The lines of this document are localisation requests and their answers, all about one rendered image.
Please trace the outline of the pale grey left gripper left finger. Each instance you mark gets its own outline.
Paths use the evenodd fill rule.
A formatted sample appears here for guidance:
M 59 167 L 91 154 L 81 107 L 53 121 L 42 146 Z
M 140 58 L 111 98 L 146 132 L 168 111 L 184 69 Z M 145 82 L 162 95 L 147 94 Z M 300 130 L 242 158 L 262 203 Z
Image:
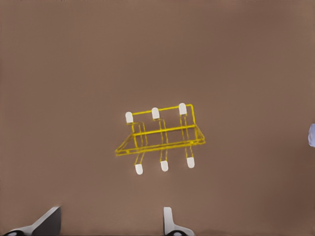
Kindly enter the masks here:
M 3 236 L 59 236 L 61 231 L 61 207 L 55 206 L 33 224 L 13 229 Z

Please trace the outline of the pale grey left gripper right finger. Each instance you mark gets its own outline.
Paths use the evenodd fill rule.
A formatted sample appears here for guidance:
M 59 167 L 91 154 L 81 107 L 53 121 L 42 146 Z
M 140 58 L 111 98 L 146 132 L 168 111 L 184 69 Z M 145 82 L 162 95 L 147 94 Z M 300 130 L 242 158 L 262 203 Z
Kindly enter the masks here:
M 163 233 L 165 236 L 194 236 L 194 232 L 182 226 L 178 226 L 174 223 L 172 208 L 163 208 Z

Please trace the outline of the pale blue cup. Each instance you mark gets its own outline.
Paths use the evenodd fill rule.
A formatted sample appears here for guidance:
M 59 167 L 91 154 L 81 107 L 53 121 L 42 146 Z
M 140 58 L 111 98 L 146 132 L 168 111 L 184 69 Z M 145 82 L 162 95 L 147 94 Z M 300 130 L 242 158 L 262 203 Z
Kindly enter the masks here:
M 308 133 L 308 143 L 311 147 L 315 148 L 315 123 L 312 123 Z

